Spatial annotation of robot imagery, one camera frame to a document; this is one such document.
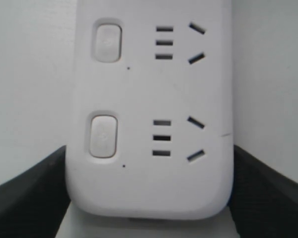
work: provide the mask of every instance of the white power strip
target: white power strip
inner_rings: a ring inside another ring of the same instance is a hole
[[[201,219],[230,196],[230,0],[78,1],[67,185],[98,215]]]

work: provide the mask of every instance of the power socket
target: power socket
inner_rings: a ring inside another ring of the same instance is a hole
[[[81,0],[67,186],[86,212],[195,220],[233,174],[230,0]]]

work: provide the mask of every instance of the white background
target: white background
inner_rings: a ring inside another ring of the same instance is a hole
[[[67,143],[76,0],[0,0],[0,184]],[[235,143],[298,182],[298,0],[233,0]],[[58,238],[234,238],[228,210],[135,225],[71,206]]]

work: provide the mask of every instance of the white button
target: white button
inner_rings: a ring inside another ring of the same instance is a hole
[[[97,116],[92,120],[90,153],[94,157],[109,158],[116,153],[117,120],[111,116]]]
[[[96,32],[95,56],[100,62],[115,62],[120,58],[121,29],[117,25],[100,25]]]

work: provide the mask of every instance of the electrical outlet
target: electrical outlet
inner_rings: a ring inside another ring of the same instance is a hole
[[[78,1],[72,201],[97,215],[194,220],[229,199],[230,1]]]

